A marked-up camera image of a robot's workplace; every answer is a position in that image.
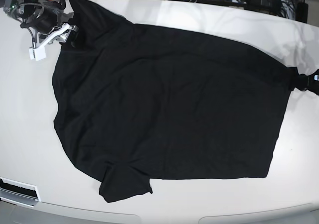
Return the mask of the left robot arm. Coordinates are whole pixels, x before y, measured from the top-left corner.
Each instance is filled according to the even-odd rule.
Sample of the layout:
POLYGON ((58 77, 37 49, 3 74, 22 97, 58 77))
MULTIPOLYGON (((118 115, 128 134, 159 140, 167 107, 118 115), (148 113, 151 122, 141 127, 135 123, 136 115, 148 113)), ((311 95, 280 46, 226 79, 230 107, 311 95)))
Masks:
POLYGON ((319 95, 319 70, 316 70, 310 75, 296 74, 292 79, 292 87, 298 90, 310 91, 316 95, 319 95))

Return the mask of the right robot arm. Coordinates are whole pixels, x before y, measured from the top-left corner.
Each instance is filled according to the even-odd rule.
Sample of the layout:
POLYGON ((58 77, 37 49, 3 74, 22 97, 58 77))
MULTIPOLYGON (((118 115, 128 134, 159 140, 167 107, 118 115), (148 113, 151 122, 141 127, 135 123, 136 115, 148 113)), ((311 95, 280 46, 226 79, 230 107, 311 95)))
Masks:
POLYGON ((73 14, 64 13, 65 8, 66 0, 5 0, 3 11, 29 31, 35 50, 55 40, 64 43, 78 31, 67 23, 73 14))

